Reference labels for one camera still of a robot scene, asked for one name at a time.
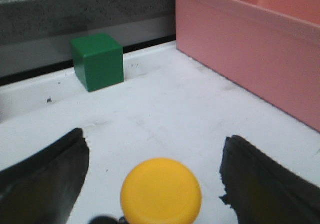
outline green block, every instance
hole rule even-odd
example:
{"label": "green block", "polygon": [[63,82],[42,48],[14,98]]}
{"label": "green block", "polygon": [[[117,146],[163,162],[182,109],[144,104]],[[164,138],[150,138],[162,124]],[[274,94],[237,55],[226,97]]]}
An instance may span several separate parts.
{"label": "green block", "polygon": [[88,92],[122,83],[123,47],[107,34],[71,40],[75,74]]}

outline pink container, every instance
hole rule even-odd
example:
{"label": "pink container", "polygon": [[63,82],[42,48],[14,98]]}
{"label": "pink container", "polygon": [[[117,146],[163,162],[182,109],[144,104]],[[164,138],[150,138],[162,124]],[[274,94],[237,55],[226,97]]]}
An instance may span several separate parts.
{"label": "pink container", "polygon": [[176,0],[176,40],[320,132],[320,0]]}

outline yellow lid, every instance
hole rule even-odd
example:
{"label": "yellow lid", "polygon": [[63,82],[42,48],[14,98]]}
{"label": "yellow lid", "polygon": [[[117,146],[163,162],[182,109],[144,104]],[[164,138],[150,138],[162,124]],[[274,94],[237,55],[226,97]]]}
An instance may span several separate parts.
{"label": "yellow lid", "polygon": [[121,206],[130,224],[192,224],[201,208],[197,178],[180,162],[151,159],[123,183]]}

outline gray wall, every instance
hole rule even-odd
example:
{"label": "gray wall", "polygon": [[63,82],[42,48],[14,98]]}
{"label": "gray wall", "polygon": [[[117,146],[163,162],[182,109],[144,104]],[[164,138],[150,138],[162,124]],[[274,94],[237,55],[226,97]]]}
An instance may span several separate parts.
{"label": "gray wall", "polygon": [[175,34],[175,0],[0,0],[0,78],[71,59],[105,32],[129,46]]}

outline white tabletop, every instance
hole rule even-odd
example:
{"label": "white tabletop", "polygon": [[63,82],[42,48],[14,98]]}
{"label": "white tabletop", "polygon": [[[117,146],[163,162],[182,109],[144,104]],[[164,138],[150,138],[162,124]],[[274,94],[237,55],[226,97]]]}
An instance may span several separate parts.
{"label": "white tabletop", "polygon": [[232,135],[320,187],[320,134],[179,52],[175,42],[125,54],[124,72],[124,83],[92,93],[72,68],[0,87],[1,170],[84,129],[90,166],[68,224],[120,218],[124,179],[155,157],[181,161],[197,176],[203,201],[195,224],[237,223],[219,199],[224,142]]}

